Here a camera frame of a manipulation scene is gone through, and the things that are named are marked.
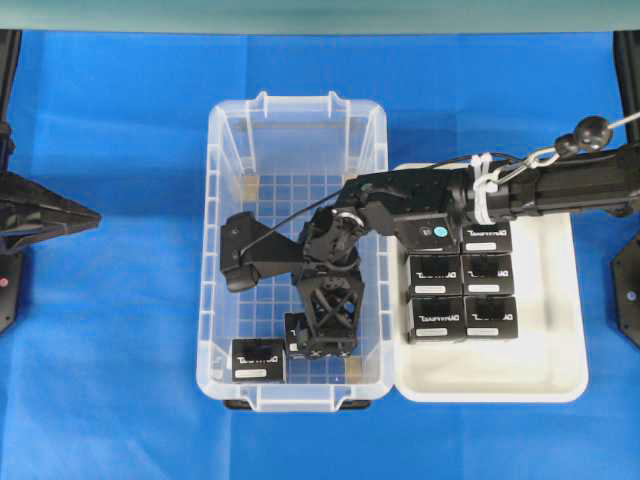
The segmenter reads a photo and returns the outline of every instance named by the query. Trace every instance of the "black mount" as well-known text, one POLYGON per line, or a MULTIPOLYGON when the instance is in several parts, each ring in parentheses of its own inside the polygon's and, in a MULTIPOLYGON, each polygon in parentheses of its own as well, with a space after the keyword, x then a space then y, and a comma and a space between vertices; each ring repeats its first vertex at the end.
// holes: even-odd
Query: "black mount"
POLYGON ((25 247, 96 228, 98 213, 8 171, 15 150, 7 121, 22 32, 0 30, 0 333, 13 323, 25 247))
MULTIPOLYGON (((620 98, 625 115, 640 110, 640 30, 615 32, 613 37, 620 98)), ((627 141, 640 142, 640 124, 626 125, 627 141)), ((613 259, 618 328, 640 347, 640 234, 613 259)))

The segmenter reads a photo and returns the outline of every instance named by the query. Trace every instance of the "robotic arm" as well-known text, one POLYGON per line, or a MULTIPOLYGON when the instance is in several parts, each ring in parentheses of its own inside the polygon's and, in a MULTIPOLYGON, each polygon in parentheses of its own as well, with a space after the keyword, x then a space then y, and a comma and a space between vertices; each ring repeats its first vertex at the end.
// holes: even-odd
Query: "robotic arm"
POLYGON ((297 242, 250 212, 234 215, 221 229, 220 270, 232 292, 291 273, 305 308, 296 314, 301 353, 348 356, 356 346, 364 294, 356 248, 360 237, 375 231, 420 252, 456 245, 461 227, 472 223, 585 209, 627 215, 640 205, 640 146, 600 150, 613 128, 636 117, 611 125, 588 117, 554 147, 518 164, 483 156, 466 168, 432 165, 361 175, 308 208, 337 196, 333 205, 316 210, 297 242))

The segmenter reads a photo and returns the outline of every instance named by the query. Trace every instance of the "black cable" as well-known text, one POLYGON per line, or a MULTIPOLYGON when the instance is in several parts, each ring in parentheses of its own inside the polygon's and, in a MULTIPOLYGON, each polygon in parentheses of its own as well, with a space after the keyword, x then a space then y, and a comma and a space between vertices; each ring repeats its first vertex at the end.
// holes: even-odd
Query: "black cable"
MULTIPOLYGON (((497 157, 497 158, 503 158, 505 160, 508 161, 519 161, 520 159, 517 157, 514 157, 513 155, 509 155, 507 153, 500 153, 500 152, 490 152, 492 156, 497 157)), ((449 165, 452 163, 460 163, 460 162, 464 162, 464 161, 468 161, 471 160, 471 155, 463 155, 460 157, 456 157, 456 158, 452 158, 451 160, 447 160, 446 162, 440 162, 440 163, 434 163, 433 165, 429 165, 428 167, 425 167, 426 169, 431 169, 431 168, 436 168, 436 167, 440 167, 443 165, 449 165)), ((278 228, 280 228, 281 226, 289 223, 291 220, 293 220, 294 218, 302 215, 305 212, 308 212, 309 210, 311 210, 312 208, 316 208, 320 205, 322 205, 324 202, 326 202, 327 200, 332 199, 333 197, 336 197, 340 194, 340 192, 342 191, 342 189, 333 192, 331 195, 327 195, 326 197, 318 200, 315 203, 312 203, 311 205, 309 205, 308 207, 303 208, 302 210, 298 210, 297 212, 292 213, 291 215, 289 215, 287 218, 285 218, 284 220, 282 220, 280 223, 278 223, 276 226, 270 228, 267 232, 265 232, 263 235, 260 235, 258 238, 256 238, 254 241, 250 242, 246 247, 244 247, 243 249, 240 250, 240 260, 242 260, 242 256, 247 252, 247 250, 249 250, 251 247, 253 247, 254 245, 256 245, 257 243, 261 242, 262 240, 264 240, 265 238, 267 238, 269 235, 271 235, 273 232, 275 232, 276 230, 278 230, 278 228)))
POLYGON ((610 155, 605 155, 604 157, 596 157, 596 158, 567 158, 565 159, 558 159, 557 162, 554 163, 554 165, 556 167, 567 167, 570 165, 589 165, 591 163, 599 163, 599 162, 604 162, 606 160, 611 160, 613 158, 616 157, 616 153, 611 153, 610 155))
POLYGON ((321 198, 320 200, 318 200, 315 203, 312 203, 311 205, 309 205, 308 207, 304 207, 302 210, 298 210, 297 212, 292 213, 291 215, 289 215, 287 218, 285 218, 284 220, 282 220, 280 223, 278 223, 276 226, 270 228, 267 232, 265 232, 263 235, 260 235, 258 238, 256 238, 253 242, 250 242, 246 247, 244 247, 242 250, 240 250, 240 260, 242 260, 242 256, 245 254, 245 252, 247 250, 249 250, 251 247, 253 247, 255 244, 257 244, 258 242, 261 242, 262 240, 264 240, 265 238, 267 238, 269 235, 271 235, 273 232, 275 232, 278 228, 280 228, 282 225, 289 223, 291 220, 293 220, 294 218, 302 215, 305 212, 308 212, 309 210, 311 210, 312 208, 316 208, 320 205, 322 205, 324 202, 326 202, 327 200, 331 200, 333 197, 336 197, 340 194, 340 192, 342 191, 342 189, 333 192, 331 195, 327 195, 324 198, 321 198))
MULTIPOLYGON (((514 162, 520 162, 522 161, 521 158, 518 158, 514 155, 509 155, 508 153, 502 153, 502 152, 489 152, 489 154, 492 157, 496 157, 496 158, 501 158, 503 160, 507 160, 509 163, 514 163, 514 162)), ((442 167, 445 165, 451 165, 454 163, 462 163, 462 162, 468 162, 469 160, 471 160, 471 157, 473 155, 461 155, 459 157, 455 157, 452 158, 451 160, 446 160, 444 162, 440 162, 440 163, 433 163, 431 165, 429 165, 428 167, 424 167, 427 170, 431 170, 434 168, 438 168, 438 167, 442 167)))

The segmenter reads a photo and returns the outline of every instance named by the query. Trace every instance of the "zip tie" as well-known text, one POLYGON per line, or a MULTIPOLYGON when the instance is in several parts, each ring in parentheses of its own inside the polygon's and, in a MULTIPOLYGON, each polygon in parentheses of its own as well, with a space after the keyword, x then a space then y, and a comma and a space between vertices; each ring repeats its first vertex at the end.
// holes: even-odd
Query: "zip tie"
POLYGON ((495 223, 489 216, 487 193, 496 193, 498 191, 497 181, 501 169, 497 168, 493 172, 489 172, 489 165, 492 161, 493 157, 490 153, 471 157, 471 166, 473 167, 475 178, 473 182, 473 191, 475 192, 473 213, 479 225, 493 225, 495 223))

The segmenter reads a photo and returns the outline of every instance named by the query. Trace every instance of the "round knob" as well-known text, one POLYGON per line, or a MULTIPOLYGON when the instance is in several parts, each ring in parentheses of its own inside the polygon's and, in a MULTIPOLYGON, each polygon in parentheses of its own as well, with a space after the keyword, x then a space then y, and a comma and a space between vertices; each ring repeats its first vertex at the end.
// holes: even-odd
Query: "round knob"
POLYGON ((580 152, 580 145, 573 133, 567 133, 561 137, 556 138, 554 148, 560 158, 573 157, 580 152))
POLYGON ((602 117, 593 116, 581 120, 574 132, 580 148, 594 152, 607 146, 613 136, 608 125, 607 120, 602 117))

